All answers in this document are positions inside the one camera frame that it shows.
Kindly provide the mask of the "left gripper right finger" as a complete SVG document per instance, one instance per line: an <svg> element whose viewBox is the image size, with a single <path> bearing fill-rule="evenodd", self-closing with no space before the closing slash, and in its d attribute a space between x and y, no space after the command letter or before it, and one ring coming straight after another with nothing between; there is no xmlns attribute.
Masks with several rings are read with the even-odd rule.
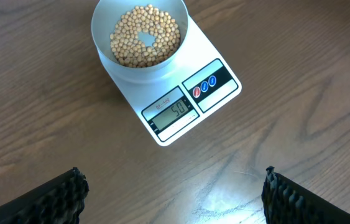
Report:
<svg viewBox="0 0 350 224"><path fill-rule="evenodd" d="M261 199L267 224L350 224L350 214L266 168Z"/></svg>

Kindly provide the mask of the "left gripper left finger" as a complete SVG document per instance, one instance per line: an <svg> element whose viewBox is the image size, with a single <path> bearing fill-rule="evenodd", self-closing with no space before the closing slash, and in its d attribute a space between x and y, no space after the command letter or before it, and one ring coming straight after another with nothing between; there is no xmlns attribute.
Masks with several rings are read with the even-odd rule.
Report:
<svg viewBox="0 0 350 224"><path fill-rule="evenodd" d="M73 167L0 206L0 224L79 224L89 192L86 176Z"/></svg>

